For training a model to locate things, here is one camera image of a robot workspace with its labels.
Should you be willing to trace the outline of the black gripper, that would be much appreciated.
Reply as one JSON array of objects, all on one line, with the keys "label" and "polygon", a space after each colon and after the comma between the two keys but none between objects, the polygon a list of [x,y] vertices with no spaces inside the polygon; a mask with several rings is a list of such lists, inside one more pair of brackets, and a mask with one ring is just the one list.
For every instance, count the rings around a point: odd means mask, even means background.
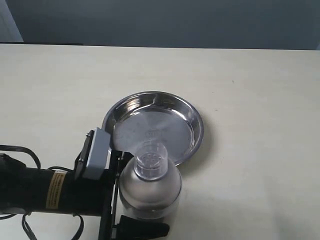
[{"label": "black gripper", "polygon": [[[124,167],[133,155],[129,152],[111,150],[108,154],[107,168],[102,175],[104,202],[99,224],[99,240],[111,240],[115,225],[119,179]],[[120,217],[117,224],[118,240],[152,240],[166,237],[170,226],[162,222],[137,220],[125,215]]]}]

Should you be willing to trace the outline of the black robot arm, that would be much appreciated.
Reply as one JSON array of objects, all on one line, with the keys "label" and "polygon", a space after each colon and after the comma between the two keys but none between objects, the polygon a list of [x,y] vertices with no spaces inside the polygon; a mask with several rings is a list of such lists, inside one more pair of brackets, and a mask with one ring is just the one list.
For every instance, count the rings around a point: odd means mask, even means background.
[{"label": "black robot arm", "polygon": [[111,151],[109,168],[98,180],[75,178],[74,171],[26,167],[21,161],[0,155],[0,214],[22,215],[29,239],[36,236],[26,221],[32,212],[100,217],[100,240],[151,240],[168,235],[166,223],[152,223],[122,215],[115,224],[118,179],[133,155]]}]

